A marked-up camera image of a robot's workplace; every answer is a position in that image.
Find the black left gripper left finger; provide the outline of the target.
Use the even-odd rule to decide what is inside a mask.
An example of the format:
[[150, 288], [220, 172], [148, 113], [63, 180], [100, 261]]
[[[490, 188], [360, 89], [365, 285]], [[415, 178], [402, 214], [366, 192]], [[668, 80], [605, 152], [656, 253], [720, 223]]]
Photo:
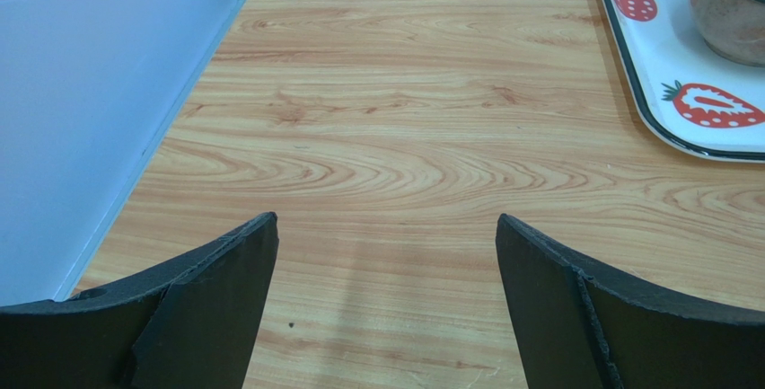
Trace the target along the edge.
[[2, 387], [242, 387], [278, 245], [267, 212], [66, 301], [3, 307]]

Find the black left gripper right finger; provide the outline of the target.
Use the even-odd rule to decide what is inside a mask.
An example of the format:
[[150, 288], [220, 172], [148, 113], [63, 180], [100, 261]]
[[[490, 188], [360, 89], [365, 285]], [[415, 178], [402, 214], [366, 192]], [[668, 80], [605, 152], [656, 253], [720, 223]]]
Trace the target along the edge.
[[658, 286], [509, 215], [496, 248], [531, 388], [763, 387], [763, 312]]

